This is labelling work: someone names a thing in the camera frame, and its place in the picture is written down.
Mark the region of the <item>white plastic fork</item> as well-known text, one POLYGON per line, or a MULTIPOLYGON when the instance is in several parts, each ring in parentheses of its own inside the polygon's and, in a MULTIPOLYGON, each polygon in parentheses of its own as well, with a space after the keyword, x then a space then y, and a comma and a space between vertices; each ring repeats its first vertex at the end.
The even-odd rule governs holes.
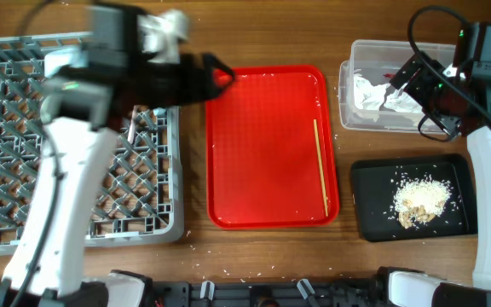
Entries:
POLYGON ((130 116, 130 127, 127 136, 127 141, 132 144, 136 137, 136 117, 137 117, 137 106, 134 106, 132 114, 130 116))

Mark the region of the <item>white paper napkin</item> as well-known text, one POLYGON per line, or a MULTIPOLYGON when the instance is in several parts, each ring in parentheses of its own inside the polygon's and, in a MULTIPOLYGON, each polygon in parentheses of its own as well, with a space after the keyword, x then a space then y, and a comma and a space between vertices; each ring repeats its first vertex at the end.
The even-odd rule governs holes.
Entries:
POLYGON ((421 106, 404 91, 390 83, 373 85, 356 70, 353 77, 354 104, 360 110, 422 113, 421 106))

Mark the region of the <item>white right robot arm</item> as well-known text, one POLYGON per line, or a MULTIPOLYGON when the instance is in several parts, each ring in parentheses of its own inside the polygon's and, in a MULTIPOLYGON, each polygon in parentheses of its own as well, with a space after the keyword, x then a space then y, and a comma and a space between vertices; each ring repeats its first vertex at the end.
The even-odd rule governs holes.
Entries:
POLYGON ((476 180, 478 244, 472 286, 387 269, 384 298, 394 306, 491 306, 491 62, 461 61, 447 77, 443 66, 420 52, 390 82, 404 88, 445 133, 465 136, 476 180))

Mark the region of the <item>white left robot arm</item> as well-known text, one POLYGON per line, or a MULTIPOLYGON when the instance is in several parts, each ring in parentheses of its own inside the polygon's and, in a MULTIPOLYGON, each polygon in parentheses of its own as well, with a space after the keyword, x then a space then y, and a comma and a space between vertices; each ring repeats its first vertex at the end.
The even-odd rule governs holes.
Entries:
POLYGON ((83 52, 44 88, 43 145, 26 228, 0 279, 0 306, 151 306, 153 282, 114 270, 84 277, 84 241, 125 115, 136 105, 187 105, 219 97, 212 54, 144 60, 130 75, 83 52))

